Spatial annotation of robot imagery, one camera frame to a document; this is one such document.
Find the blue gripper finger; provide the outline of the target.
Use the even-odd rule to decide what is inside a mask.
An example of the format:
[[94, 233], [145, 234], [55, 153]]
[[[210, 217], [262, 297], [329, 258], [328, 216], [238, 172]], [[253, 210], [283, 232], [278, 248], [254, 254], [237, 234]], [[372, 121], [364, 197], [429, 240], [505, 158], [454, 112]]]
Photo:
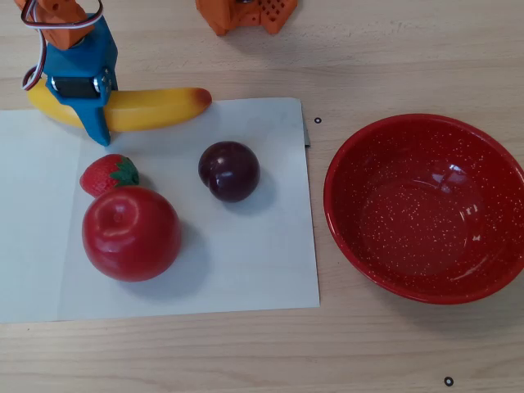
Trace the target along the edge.
[[108, 147], [111, 144], [110, 131], [102, 106], [77, 106], [76, 114], [79, 117], [88, 136], [96, 143]]

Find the blue gripper body with servo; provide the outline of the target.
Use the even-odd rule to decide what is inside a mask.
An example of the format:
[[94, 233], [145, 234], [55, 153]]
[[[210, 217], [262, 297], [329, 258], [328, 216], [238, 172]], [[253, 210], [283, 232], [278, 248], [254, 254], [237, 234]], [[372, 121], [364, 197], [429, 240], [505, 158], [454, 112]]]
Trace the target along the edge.
[[115, 65], [118, 50], [106, 19], [72, 48], [47, 46], [44, 74], [46, 86], [62, 105], [103, 107], [118, 88]]

